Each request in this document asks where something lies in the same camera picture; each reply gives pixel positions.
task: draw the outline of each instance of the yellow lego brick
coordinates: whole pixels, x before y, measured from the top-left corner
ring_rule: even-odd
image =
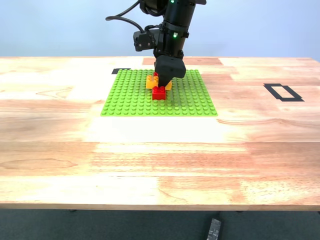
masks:
[[[154,87],[158,87],[158,77],[153,77],[152,75],[146,76],[145,88],[153,89]]]
[[[146,89],[153,89],[154,87],[158,87],[158,83],[159,83],[159,77],[158,76],[148,75],[148,76],[146,76],[145,88]],[[171,88],[172,88],[172,81],[170,81],[165,86],[165,90],[170,91]]]
[[[165,86],[165,90],[170,91],[172,88],[172,80]]]

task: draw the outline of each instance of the gray carpet floor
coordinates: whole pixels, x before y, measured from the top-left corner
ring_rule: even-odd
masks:
[[[0,209],[0,240],[205,240],[208,211]],[[317,212],[225,211],[222,240],[320,240]]]

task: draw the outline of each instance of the light blue wall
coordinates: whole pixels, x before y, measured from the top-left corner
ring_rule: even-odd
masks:
[[[184,47],[186,56],[320,61],[320,0],[207,1],[196,7]],[[151,56],[150,50],[135,52],[134,26],[105,21],[134,2],[0,0],[0,56]],[[126,17],[143,27],[162,21],[138,7]]]

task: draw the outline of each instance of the wood grain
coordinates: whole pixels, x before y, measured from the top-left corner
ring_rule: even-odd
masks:
[[[0,208],[320,211],[319,62],[186,57],[218,117],[100,117],[153,61],[0,58]]]

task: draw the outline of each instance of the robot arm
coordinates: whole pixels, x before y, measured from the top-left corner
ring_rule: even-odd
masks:
[[[161,87],[166,86],[174,77],[185,76],[184,43],[189,37],[188,30],[196,4],[206,3],[206,0],[138,0],[126,11],[117,16],[107,17],[106,20],[122,20],[139,29],[133,34],[135,50],[141,52],[153,49],[154,68],[159,77],[158,86]],[[163,16],[162,23],[148,25],[143,30],[137,23],[122,17],[138,4],[145,14]]]

